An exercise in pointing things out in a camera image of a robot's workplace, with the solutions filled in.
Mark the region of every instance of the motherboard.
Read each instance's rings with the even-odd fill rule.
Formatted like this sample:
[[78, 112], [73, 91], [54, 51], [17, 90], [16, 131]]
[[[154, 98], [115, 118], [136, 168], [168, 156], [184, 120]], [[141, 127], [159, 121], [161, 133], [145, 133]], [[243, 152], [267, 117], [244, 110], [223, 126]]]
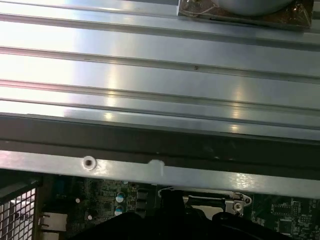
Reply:
[[[67, 206], [65, 239], [125, 212], [144, 217], [158, 208], [158, 191], [164, 186], [127, 181], [56, 176], [47, 208]], [[296, 240], [320, 240], [320, 200], [266, 194], [252, 199], [243, 218]]]

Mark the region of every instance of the metal mesh grille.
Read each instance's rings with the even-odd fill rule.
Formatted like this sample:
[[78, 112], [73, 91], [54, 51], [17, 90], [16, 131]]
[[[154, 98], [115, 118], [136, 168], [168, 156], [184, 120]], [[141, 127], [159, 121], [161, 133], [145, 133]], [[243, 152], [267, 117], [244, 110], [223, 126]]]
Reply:
[[0, 240], [32, 240], [36, 189], [0, 205]]

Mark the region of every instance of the metal rail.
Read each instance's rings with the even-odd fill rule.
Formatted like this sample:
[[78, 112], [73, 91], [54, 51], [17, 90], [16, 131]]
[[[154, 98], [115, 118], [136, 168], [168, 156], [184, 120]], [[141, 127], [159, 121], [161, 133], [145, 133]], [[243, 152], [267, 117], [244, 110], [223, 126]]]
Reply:
[[11, 113], [50, 103], [100, 116], [125, 111], [135, 126], [139, 114], [142, 128], [166, 119], [173, 131], [320, 139], [319, 20], [302, 33], [178, 18], [174, 5], [120, 0], [15, 0], [0, 9], [0, 99], [24, 102]]
[[93, 167], [88, 168], [84, 165], [84, 158], [0, 151], [0, 162], [4, 169], [128, 180], [165, 186], [320, 198], [318, 180], [172, 167], [165, 166], [159, 160], [141, 164], [94, 159]]

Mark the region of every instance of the green circuit board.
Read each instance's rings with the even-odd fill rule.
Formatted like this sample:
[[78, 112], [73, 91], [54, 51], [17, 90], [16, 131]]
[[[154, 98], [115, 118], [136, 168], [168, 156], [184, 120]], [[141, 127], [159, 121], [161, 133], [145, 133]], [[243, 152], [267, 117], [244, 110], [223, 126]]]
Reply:
[[244, 217], [296, 240], [320, 239], [320, 201], [278, 195], [251, 194]]
[[[141, 189], [148, 192], [145, 194], [148, 204], [143, 208], [158, 207], [157, 192], [162, 188], [151, 184], [71, 176], [57, 176], [54, 186], [53, 199], [73, 202], [67, 212], [66, 239], [113, 218], [118, 209], [136, 212], [141, 204]], [[116, 200], [119, 193], [123, 196], [121, 202]], [[246, 195], [252, 198], [252, 204], [244, 208], [244, 218], [296, 240], [320, 240], [320, 200]]]

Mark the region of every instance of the metal bracket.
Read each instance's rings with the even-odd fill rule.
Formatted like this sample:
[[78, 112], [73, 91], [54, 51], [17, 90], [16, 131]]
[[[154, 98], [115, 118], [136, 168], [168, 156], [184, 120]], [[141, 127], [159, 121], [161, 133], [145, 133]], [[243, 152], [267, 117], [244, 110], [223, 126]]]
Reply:
[[252, 203], [249, 196], [240, 192], [172, 186], [159, 190], [159, 197], [163, 190], [183, 191], [184, 204], [202, 210], [208, 219], [219, 212], [242, 216], [244, 208]]

